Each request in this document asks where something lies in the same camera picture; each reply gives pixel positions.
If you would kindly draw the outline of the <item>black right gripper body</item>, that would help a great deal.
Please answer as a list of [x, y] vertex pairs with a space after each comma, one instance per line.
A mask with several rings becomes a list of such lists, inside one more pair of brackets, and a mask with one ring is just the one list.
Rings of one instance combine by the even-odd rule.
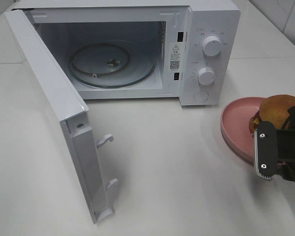
[[278, 174], [287, 181], [295, 183], [295, 107], [288, 109], [290, 113], [282, 129], [278, 131], [279, 167]]

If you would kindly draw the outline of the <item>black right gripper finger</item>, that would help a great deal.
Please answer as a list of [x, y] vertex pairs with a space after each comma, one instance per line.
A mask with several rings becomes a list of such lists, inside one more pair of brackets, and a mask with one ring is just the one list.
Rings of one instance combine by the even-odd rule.
[[257, 176], [272, 180], [277, 171], [277, 130], [269, 121], [262, 121], [254, 130], [254, 169]]

